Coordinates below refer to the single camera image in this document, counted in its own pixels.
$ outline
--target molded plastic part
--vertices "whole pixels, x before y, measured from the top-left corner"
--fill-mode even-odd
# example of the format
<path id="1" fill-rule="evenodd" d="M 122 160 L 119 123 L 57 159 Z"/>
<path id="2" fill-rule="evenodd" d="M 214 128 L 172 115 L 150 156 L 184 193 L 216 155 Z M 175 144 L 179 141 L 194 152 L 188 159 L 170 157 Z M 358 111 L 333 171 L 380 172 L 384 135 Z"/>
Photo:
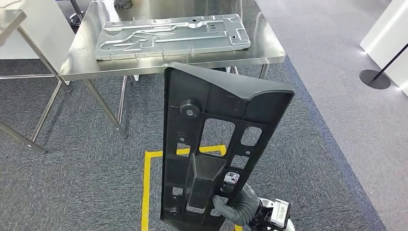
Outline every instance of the molded plastic part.
<path id="1" fill-rule="evenodd" d="M 160 219 L 180 231 L 218 231 L 222 216 L 212 216 L 211 197 L 236 198 L 294 95 L 288 85 L 216 70 L 171 63 L 165 70 L 163 176 Z M 235 125 L 224 156 L 199 151 L 205 121 L 225 120 Z M 253 146 L 241 144 L 248 127 L 262 130 Z M 189 157 L 177 156 L 177 144 L 189 145 Z M 234 157 L 248 160 L 232 167 Z M 227 173 L 237 182 L 221 190 Z M 173 187 L 183 189 L 174 195 Z"/>

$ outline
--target white pillar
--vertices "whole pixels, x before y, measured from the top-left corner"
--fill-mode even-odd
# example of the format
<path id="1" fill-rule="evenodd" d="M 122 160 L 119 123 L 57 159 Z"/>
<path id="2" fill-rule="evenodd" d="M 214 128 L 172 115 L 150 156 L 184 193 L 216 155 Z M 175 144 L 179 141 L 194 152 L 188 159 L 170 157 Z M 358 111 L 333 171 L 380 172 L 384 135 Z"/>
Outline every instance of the white pillar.
<path id="1" fill-rule="evenodd" d="M 383 68 L 408 43 L 408 0 L 393 0 L 360 43 L 360 46 Z M 408 95 L 408 50 L 385 71 Z"/>

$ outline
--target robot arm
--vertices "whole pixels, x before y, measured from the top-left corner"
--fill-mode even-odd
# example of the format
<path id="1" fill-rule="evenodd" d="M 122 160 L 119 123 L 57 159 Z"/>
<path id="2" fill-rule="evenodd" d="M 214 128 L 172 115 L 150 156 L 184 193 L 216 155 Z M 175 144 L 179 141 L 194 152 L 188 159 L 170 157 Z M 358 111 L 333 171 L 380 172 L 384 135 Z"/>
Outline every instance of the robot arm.
<path id="1" fill-rule="evenodd" d="M 258 198 L 249 185 L 245 185 L 232 206 L 215 195 L 214 208 L 236 225 L 248 225 L 252 231 L 295 231 L 290 220 L 290 204 L 276 199 L 274 202 Z"/>

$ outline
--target gray carpet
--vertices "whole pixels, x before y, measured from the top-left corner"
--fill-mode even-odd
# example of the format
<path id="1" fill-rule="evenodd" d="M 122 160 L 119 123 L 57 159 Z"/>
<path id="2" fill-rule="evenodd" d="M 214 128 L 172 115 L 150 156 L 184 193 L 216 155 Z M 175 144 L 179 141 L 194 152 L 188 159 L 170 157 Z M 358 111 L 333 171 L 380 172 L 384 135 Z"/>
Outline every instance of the gray carpet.
<path id="1" fill-rule="evenodd" d="M 0 65 L 0 73 L 13 68 L 18 62 Z M 238 70 L 256 76 L 260 68 Z M 272 65 L 267 78 L 292 84 L 292 71 L 286 59 Z M 2 81 L 2 121 L 30 134 L 55 84 L 52 78 Z M 121 79 L 98 79 L 95 85 L 116 111 Z M 141 76 L 127 87 L 128 139 L 120 138 L 81 82 L 73 83 L 72 93 L 58 95 L 38 138 L 46 154 L 0 133 L 0 230 L 140 230 L 144 151 L 162 149 L 163 78 Z M 298 230 L 370 230 L 301 96 L 295 96 L 249 183 L 259 196 L 290 201 Z M 213 128 L 208 144 L 226 143 L 225 133 L 225 127 Z M 159 220 L 160 172 L 156 158 L 149 230 L 171 230 Z M 230 229 L 227 224 L 223 230 Z"/>
<path id="2" fill-rule="evenodd" d="M 379 70 L 359 44 L 391 0 L 257 2 L 385 226 L 406 231 L 408 98 L 358 77 Z"/>

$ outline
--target yellow floor tape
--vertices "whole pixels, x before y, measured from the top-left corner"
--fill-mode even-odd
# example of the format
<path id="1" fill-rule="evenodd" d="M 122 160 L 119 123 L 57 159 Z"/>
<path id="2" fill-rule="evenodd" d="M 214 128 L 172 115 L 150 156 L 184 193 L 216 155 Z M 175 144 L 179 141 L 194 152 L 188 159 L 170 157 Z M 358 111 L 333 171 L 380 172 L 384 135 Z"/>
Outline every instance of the yellow floor tape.
<path id="1" fill-rule="evenodd" d="M 220 152 L 221 156 L 225 155 L 227 149 L 225 145 L 200 147 L 200 152 Z M 177 155 L 189 154 L 190 149 L 178 149 Z M 149 230 L 149 202 L 150 202 L 150 162 L 154 157 L 163 156 L 163 151 L 144 152 L 144 173 L 143 173 L 143 198 L 141 206 L 141 231 Z M 242 231 L 241 226 L 235 226 L 235 231 Z"/>

